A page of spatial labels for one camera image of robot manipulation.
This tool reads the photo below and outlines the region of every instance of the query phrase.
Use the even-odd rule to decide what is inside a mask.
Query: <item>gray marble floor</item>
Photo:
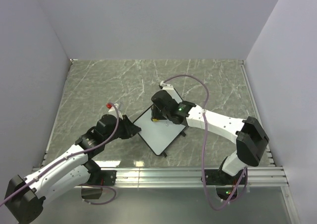
[[[65,152],[78,137],[107,112],[107,102],[122,102],[122,111],[134,121],[151,105],[158,85],[176,74],[192,74],[210,90],[207,109],[226,116],[255,116],[250,95],[237,60],[78,60],[71,66],[45,164]],[[190,78],[171,81],[184,100],[201,104],[204,89]],[[94,158],[108,167],[199,166],[203,131],[189,128],[166,153],[157,157],[135,136],[115,140]],[[235,150],[226,139],[209,133],[206,165],[218,166]],[[268,165],[264,154],[261,165]]]

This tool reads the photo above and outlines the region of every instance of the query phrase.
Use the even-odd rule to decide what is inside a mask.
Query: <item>purple cable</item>
[[[102,185],[90,185],[90,184],[82,184],[83,186],[88,186],[88,187],[93,187],[93,188],[107,188],[107,189],[110,189],[111,191],[113,191],[113,197],[110,198],[108,201],[106,202],[103,202],[103,203],[92,203],[86,199],[84,199],[84,202],[85,203],[88,203],[88,204],[91,204],[91,205],[104,205],[104,204],[107,204],[107,203],[110,203],[112,202],[115,197],[117,196],[117,191],[114,189],[114,188],[111,188],[109,186],[102,186]]]
[[[209,90],[207,88],[207,86],[203,83],[203,81],[201,81],[200,79],[196,78],[195,76],[193,75],[188,75],[188,74],[179,74],[179,75],[175,75],[173,77],[170,77],[169,79],[165,80],[164,83],[166,83],[167,81],[170,81],[174,78],[178,78],[178,77],[190,77],[192,79],[195,79],[196,81],[198,81],[206,90],[206,93],[207,93],[207,96],[206,96],[206,99],[202,105],[202,109],[204,110],[203,111],[203,118],[204,118],[204,123],[205,123],[205,133],[204,133],[204,142],[203,142],[203,150],[202,150],[202,181],[203,181],[203,187],[204,187],[204,193],[205,193],[205,196],[206,196],[206,199],[208,201],[208,204],[209,206],[215,210],[215,211],[220,211],[222,210],[223,208],[225,208],[228,203],[230,202],[232,196],[234,195],[235,191],[237,190],[242,178],[244,175],[247,176],[248,174],[248,171],[247,171],[247,168],[244,168],[237,183],[235,184],[233,190],[231,191],[228,199],[220,206],[220,207],[215,207],[212,202],[211,202],[211,199],[210,199],[210,194],[208,192],[208,189],[207,189],[207,184],[206,184],[206,177],[205,177],[205,150],[206,150],[206,143],[207,143],[207,137],[208,137],[208,122],[207,122],[207,118],[206,118],[206,114],[205,114],[205,107],[206,107],[206,104],[209,100]],[[245,182],[245,185],[243,187],[243,190],[242,192],[240,193],[240,195],[238,195],[234,200],[231,200],[231,201],[235,201],[237,200],[238,198],[241,197],[241,195],[244,193],[246,187],[247,187],[247,180],[248,180],[248,177],[246,177],[246,182]]]
[[[115,124],[115,128],[112,132],[112,134],[110,135],[110,137],[108,137],[105,141],[103,141],[102,143],[100,143],[99,145],[89,148],[87,150],[84,151],[80,151],[80,152],[76,152],[73,154],[68,155],[66,158],[63,157],[62,159],[56,161],[54,164],[52,164],[48,169],[44,170],[42,173],[40,173],[37,176],[37,179],[32,179],[30,182],[28,182],[27,184],[23,185],[21,188],[19,188],[18,190],[16,190],[14,193],[12,193],[11,195],[9,195],[6,199],[4,199],[1,203],[0,203],[0,207],[2,207],[7,201],[9,201],[11,198],[13,198],[14,196],[16,196],[18,193],[20,193],[22,190],[24,190],[25,188],[27,188],[28,186],[32,185],[33,183],[35,183],[38,179],[40,179],[41,177],[43,177],[46,173],[48,173],[52,168],[56,167],[57,165],[59,165],[60,163],[62,163],[65,160],[68,160],[71,157],[74,157],[76,155],[82,154],[82,153],[87,153],[87,152],[91,152],[95,149],[98,149],[100,146],[105,145],[115,134],[115,132],[118,129],[119,126],[119,112],[118,109],[116,108],[116,106],[113,103],[109,103],[114,107],[115,113],[117,115],[117,122]]]

